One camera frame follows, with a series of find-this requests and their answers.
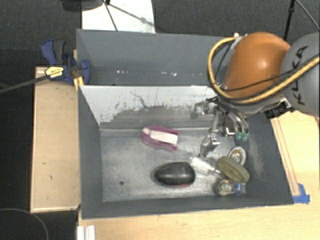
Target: black carpet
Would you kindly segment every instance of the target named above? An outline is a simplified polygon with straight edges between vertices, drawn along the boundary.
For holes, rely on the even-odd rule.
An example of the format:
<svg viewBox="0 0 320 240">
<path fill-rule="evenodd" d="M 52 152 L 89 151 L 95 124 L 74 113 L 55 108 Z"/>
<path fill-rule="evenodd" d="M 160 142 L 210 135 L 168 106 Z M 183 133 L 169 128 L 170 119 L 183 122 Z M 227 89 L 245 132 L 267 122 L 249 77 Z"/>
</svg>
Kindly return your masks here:
<svg viewBox="0 0 320 240">
<path fill-rule="evenodd" d="M 290 1 L 152 0 L 152 4 L 159 33 L 231 36 L 266 31 L 282 37 Z M 319 25 L 320 0 L 300 1 Z M 299 5 L 295 7 L 288 36 L 291 44 L 317 31 Z M 46 64 L 40 45 L 48 39 L 64 39 L 66 50 L 74 49 L 80 10 L 80 3 L 73 0 L 0 0 L 0 83 L 14 85 L 33 78 L 35 67 Z M 33 87 L 0 94 L 0 209 L 29 209 L 32 129 Z M 50 240 L 75 237 L 74 212 L 41 217 Z M 18 212 L 0 212 L 0 240 L 20 239 L 24 233 L 19 236 L 12 228 L 14 235 L 10 235 L 7 222 L 21 220 Z M 43 229 L 38 230 L 35 236 L 41 239 Z"/>
</svg>

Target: gray bin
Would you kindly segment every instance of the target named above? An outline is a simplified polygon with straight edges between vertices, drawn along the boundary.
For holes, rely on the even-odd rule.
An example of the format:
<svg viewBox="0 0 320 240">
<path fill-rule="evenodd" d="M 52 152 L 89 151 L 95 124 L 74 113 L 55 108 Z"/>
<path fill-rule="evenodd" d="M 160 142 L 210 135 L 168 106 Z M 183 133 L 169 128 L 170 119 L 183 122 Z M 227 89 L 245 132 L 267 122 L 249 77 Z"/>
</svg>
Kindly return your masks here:
<svg viewBox="0 0 320 240">
<path fill-rule="evenodd" d="M 189 187 L 157 184 L 153 170 L 197 155 L 213 118 L 191 119 L 194 104 L 215 94 L 206 86 L 80 86 L 81 214 L 84 219 L 184 213 L 292 204 L 286 173 L 270 122 L 263 113 L 248 122 L 248 141 L 220 137 L 210 156 L 235 145 L 247 151 L 246 194 L 216 196 L 214 177 L 197 173 Z M 180 130 L 177 151 L 145 145 L 141 130 L 160 125 Z"/>
</svg>

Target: blue clamp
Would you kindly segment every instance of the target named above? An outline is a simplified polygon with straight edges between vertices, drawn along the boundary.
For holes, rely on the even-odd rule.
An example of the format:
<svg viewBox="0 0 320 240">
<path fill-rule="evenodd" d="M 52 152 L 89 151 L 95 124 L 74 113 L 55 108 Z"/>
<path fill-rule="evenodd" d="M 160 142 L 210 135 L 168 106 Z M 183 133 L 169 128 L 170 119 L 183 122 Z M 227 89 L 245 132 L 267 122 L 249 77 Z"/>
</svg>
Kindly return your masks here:
<svg viewBox="0 0 320 240">
<path fill-rule="evenodd" d="M 81 61 L 81 67 L 77 66 L 75 58 L 70 53 L 64 54 L 64 40 L 49 39 L 41 45 L 42 56 L 48 61 L 50 67 L 59 66 L 63 71 L 58 76 L 48 75 L 49 80 L 57 80 L 74 84 L 74 77 L 72 71 L 79 71 L 82 69 L 83 83 L 87 85 L 91 77 L 91 68 L 88 60 Z M 67 60 L 68 65 L 64 64 L 64 58 Z"/>
<path fill-rule="evenodd" d="M 295 204 L 309 204 L 310 202 L 310 195 L 309 194 L 306 194 L 306 191 L 305 191 L 305 188 L 304 188 L 304 185 L 298 183 L 299 185 L 299 189 L 300 189 L 300 193 L 301 195 L 297 195 L 297 196 L 293 196 L 293 202 Z"/>
</svg>

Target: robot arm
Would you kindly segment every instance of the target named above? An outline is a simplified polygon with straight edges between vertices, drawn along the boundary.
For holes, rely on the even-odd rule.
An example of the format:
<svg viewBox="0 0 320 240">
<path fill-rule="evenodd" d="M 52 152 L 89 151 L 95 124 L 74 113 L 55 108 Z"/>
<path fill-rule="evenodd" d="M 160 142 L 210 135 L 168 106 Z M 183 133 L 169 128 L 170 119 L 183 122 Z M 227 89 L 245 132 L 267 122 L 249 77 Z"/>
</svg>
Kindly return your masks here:
<svg viewBox="0 0 320 240">
<path fill-rule="evenodd" d="M 212 69 L 216 49 L 236 37 L 221 40 L 208 57 L 212 88 L 221 103 L 248 117 L 287 107 L 319 117 L 319 32 L 306 35 L 292 47 L 264 32 L 243 37 L 234 47 L 223 84 Z"/>
</svg>

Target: black cable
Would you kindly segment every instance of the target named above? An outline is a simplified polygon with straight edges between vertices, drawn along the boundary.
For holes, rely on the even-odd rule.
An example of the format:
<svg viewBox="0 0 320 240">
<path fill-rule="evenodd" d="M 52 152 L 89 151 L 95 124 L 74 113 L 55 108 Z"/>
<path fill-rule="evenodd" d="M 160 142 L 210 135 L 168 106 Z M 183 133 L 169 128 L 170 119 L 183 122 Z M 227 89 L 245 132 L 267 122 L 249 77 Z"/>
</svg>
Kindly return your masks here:
<svg viewBox="0 0 320 240">
<path fill-rule="evenodd" d="M 299 71 L 302 67 L 304 67 L 305 65 L 307 65 L 308 63 L 310 63 L 311 61 L 313 61 L 315 58 L 317 58 L 319 56 L 319 53 L 316 54 L 315 56 L 311 57 L 310 59 L 308 59 L 307 61 L 305 61 L 303 64 L 301 64 L 298 68 L 293 68 L 291 70 L 288 71 L 288 73 L 290 73 L 290 75 L 294 74 L 295 72 Z M 255 93 L 253 95 L 249 95 L 249 96 L 246 96 L 246 97 L 239 97 L 239 98 L 228 98 L 227 100 L 228 101 L 242 101 L 242 100 L 247 100 L 247 99 L 251 99 L 251 98 L 255 98 L 267 91 L 269 91 L 270 89 L 272 89 L 273 87 L 276 87 L 277 85 L 279 85 L 281 82 L 283 82 L 285 79 L 287 79 L 289 76 L 289 74 L 286 74 L 285 77 L 282 77 L 281 79 L 279 79 L 277 82 L 273 83 L 272 85 L 268 86 L 267 88 L 265 88 L 264 90 L 261 90 L 259 91 L 258 93 Z M 277 92 L 275 93 L 279 93 L 281 92 L 283 89 L 285 89 L 286 87 L 283 87 L 282 89 L 278 90 Z"/>
<path fill-rule="evenodd" d="M 43 226 L 43 229 L 45 231 L 45 239 L 49 240 L 48 228 L 47 228 L 46 224 L 44 223 L 44 221 L 39 216 L 37 216 L 37 215 L 35 215 L 35 214 L 31 213 L 31 212 L 28 212 L 26 210 L 17 209 L 17 208 L 1 208 L 0 209 L 0 212 L 12 212 L 12 211 L 13 212 L 24 213 L 24 214 L 27 214 L 28 216 L 36 218 L 41 223 L 41 225 Z"/>
<path fill-rule="evenodd" d="M 228 45 L 226 51 L 225 51 L 224 54 L 222 55 L 222 58 L 221 58 L 220 63 L 219 63 L 219 65 L 218 65 L 218 68 L 216 69 L 216 72 L 215 72 L 215 76 L 214 76 L 215 79 L 217 79 L 217 76 L 218 76 L 219 71 L 220 71 L 221 64 L 222 64 L 222 62 L 224 61 L 227 53 L 229 52 L 231 45 L 232 45 L 232 43 L 230 43 L 230 44 Z"/>
<path fill-rule="evenodd" d="M 318 24 L 316 23 L 315 19 L 311 16 L 311 14 L 308 12 L 308 10 L 302 5 L 302 3 L 299 0 L 296 0 L 296 2 L 304 10 L 304 12 L 308 15 L 308 17 L 313 22 L 313 24 L 318 29 L 318 31 L 320 31 Z"/>
<path fill-rule="evenodd" d="M 292 71 L 294 71 L 294 69 L 291 69 L 291 70 L 289 70 L 289 71 L 287 71 L 287 72 L 284 72 L 284 73 L 279 74 L 279 75 L 274 76 L 274 77 L 270 77 L 270 78 L 267 78 L 267 79 L 264 79 L 264 80 L 261 80 L 261 81 L 258 81 L 258 82 L 254 82 L 254 83 L 249 84 L 249 85 L 245 85 L 245 86 L 243 86 L 243 87 L 234 88 L 234 89 L 225 89 L 225 88 L 221 88 L 221 87 L 220 87 L 220 89 L 221 89 L 222 91 L 225 91 L 225 92 L 240 91 L 240 90 L 243 90 L 243 89 L 246 89 L 246 88 L 249 88 L 249 87 L 252 87 L 252 86 L 260 85 L 260 84 L 262 84 L 262 83 L 264 83 L 264 82 L 267 82 L 267 81 L 270 81 L 270 80 L 273 80 L 273 79 L 276 79 L 276 78 L 279 78 L 279 77 L 288 75 L 288 74 L 290 74 Z"/>
<path fill-rule="evenodd" d="M 46 80 L 46 79 L 48 79 L 48 76 L 47 75 L 43 75 L 43 76 L 38 77 L 36 79 L 32 79 L 32 80 L 29 80 L 29 81 L 18 83 L 16 85 L 12 85 L 12 86 L 6 87 L 4 89 L 0 89 L 0 94 L 19 89 L 21 87 L 33 85 L 35 83 L 41 82 L 41 81 Z"/>
</svg>

